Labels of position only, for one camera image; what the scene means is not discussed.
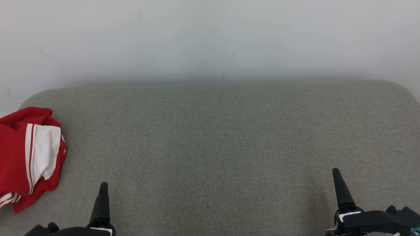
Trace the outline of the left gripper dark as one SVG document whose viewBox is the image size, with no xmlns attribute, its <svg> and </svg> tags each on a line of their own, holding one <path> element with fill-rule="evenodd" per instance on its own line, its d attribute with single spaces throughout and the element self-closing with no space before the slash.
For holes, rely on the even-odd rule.
<svg viewBox="0 0 420 236">
<path fill-rule="evenodd" d="M 25 236 L 115 236 L 114 229 L 111 224 L 108 183 L 102 182 L 95 200 L 89 227 L 59 229 L 57 224 L 49 223 L 47 227 L 36 225 Z"/>
</svg>

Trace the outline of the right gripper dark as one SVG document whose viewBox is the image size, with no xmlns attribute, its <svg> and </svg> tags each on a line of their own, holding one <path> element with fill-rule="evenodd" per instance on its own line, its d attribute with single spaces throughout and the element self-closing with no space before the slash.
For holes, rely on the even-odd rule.
<svg viewBox="0 0 420 236">
<path fill-rule="evenodd" d="M 390 205 L 386 211 L 363 211 L 353 197 L 338 168 L 332 169 L 338 210 L 334 215 L 335 228 L 328 236 L 368 236 L 384 233 L 391 236 L 420 236 L 420 214 L 411 208 L 397 210 Z"/>
</svg>

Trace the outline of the red white basketball jersey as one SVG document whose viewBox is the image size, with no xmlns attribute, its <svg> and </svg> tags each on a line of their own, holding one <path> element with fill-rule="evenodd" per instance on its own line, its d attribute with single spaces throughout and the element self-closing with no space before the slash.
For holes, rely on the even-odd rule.
<svg viewBox="0 0 420 236">
<path fill-rule="evenodd" d="M 66 144 L 52 114 L 28 107 L 0 118 L 0 194 L 56 189 Z"/>
</svg>

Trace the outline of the grey fabric sofa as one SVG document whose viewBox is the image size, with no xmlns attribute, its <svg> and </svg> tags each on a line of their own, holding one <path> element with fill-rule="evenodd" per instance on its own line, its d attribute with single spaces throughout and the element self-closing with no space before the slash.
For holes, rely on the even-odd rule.
<svg viewBox="0 0 420 236">
<path fill-rule="evenodd" d="M 335 167 L 363 210 L 420 213 L 420 103 L 393 82 L 62 88 L 31 106 L 67 157 L 55 191 L 0 209 L 0 236 L 86 226 L 103 181 L 118 236 L 324 236 Z"/>
</svg>

